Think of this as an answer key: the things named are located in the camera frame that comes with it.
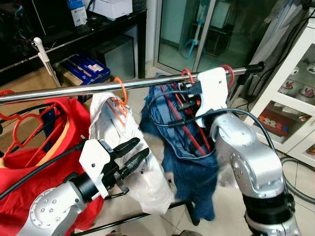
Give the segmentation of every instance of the tiled floor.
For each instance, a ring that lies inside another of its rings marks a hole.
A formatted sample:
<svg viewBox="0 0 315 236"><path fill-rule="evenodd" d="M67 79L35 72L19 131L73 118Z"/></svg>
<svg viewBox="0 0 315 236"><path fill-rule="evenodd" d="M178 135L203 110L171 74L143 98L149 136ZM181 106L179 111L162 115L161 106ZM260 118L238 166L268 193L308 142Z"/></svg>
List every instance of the tiled floor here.
<svg viewBox="0 0 315 236"><path fill-rule="evenodd" d="M150 68L147 77L152 77L158 70ZM141 109L144 105L143 98L148 89L133 89L129 92L129 105L133 108L134 116L139 122L141 120ZM147 142L153 153L158 158L162 154L162 142L147 137ZM285 163L284 173L289 181L301 191L315 197L314 173L296 163ZM95 232L91 236L104 236L116 229L128 236L171 236L182 230L192 230L204 236L246 236L251 235L244 220L245 206L241 192L237 189L217 187L214 197L214 208L216 218L211 221L201 221L195 227L189 218L185 206L170 209L166 215L151 215L134 220L109 229ZM315 235L315 206L311 205L297 196L296 219L303 236ZM127 218L141 211L140 205L128 196L106 201L103 211L98 216L94 227Z"/></svg>

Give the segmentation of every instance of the red cloth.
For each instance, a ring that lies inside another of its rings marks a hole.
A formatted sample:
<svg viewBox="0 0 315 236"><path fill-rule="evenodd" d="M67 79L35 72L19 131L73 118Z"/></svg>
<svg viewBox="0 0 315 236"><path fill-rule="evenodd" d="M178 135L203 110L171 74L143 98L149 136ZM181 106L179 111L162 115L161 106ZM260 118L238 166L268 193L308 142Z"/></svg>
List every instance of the red cloth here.
<svg viewBox="0 0 315 236"><path fill-rule="evenodd" d="M51 102L55 102L62 107L67 114L69 122L69 128L63 141L51 156L53 158L82 141L80 135L89 136L90 114L76 99L50 99L45 103ZM55 126L60 122L64 122L64 119L58 119L55 122ZM51 139L53 143L58 140L62 131L63 129L61 128L61 131ZM0 168L0 192L3 192L36 168L36 166L24 168L36 150L36 148L31 148L16 151L3 160L7 169ZM45 154L44 151L41 151L36 156L37 161L35 163L41 160ZM80 154L80 151L74 151L60 159L30 178L0 201L0 236L13 236L20 231L29 215L31 204L39 194L49 188L60 185L63 179L73 171L78 174L83 172L79 163ZM97 214L100 212L102 205L103 199L101 197L88 204L87 209L78 216L73 226L68 230L68 233L74 230L74 228L81 230L90 228Z"/></svg>

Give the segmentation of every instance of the blue garment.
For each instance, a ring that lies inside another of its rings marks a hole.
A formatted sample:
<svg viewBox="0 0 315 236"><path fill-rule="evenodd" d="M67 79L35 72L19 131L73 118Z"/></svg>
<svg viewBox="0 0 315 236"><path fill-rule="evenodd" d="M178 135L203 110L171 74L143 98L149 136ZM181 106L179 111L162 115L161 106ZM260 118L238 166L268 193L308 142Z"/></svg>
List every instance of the blue garment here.
<svg viewBox="0 0 315 236"><path fill-rule="evenodd" d="M171 86L164 86L165 91L173 90ZM174 173L174 181L177 187L176 197L195 203L192 220L214 219L212 195L217 184L218 164L215 151L201 156L196 150L190 138L187 137L181 126L167 128L155 126L148 116L148 105L158 94L161 94L160 86L151 87L146 98L146 105L142 110L140 128L144 133L150 133L163 137L165 141L164 160L162 166L165 172ZM175 95L167 96L174 107L177 106ZM158 98L151 109L156 122L168 123L175 120L167 101L164 97ZM199 134L199 130L192 122L186 125L191 134L201 145L205 153L207 149Z"/></svg>

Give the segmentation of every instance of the folded clothing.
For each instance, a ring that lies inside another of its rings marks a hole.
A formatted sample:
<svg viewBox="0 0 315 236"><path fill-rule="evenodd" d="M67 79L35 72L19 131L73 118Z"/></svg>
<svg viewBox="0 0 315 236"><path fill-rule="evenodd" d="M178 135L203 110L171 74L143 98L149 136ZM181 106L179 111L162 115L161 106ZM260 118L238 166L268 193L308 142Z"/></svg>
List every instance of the folded clothing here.
<svg viewBox="0 0 315 236"><path fill-rule="evenodd" d="M121 168L133 155L148 145L132 116L132 109L126 105L126 111L122 111L120 104L115 102L116 99L119 98L109 92L93 95L90 106L90 139L103 139L114 148L133 137L138 137L140 143L123 158L115 160ZM151 152L124 182L130 189L129 196L140 203L145 213L165 214L174 200L163 169Z"/></svg>

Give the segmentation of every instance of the glass shelf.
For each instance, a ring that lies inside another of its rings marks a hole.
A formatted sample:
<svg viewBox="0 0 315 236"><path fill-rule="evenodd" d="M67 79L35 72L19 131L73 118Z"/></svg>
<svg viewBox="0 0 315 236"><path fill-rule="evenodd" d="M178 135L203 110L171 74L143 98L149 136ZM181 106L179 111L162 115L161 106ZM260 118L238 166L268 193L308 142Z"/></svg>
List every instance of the glass shelf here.
<svg viewBox="0 0 315 236"><path fill-rule="evenodd" d="M315 105L315 45L312 44L278 92Z"/></svg>
<svg viewBox="0 0 315 236"><path fill-rule="evenodd" d="M270 135L272 134L273 140L284 143L311 116L283 104L270 101L258 118Z"/></svg>

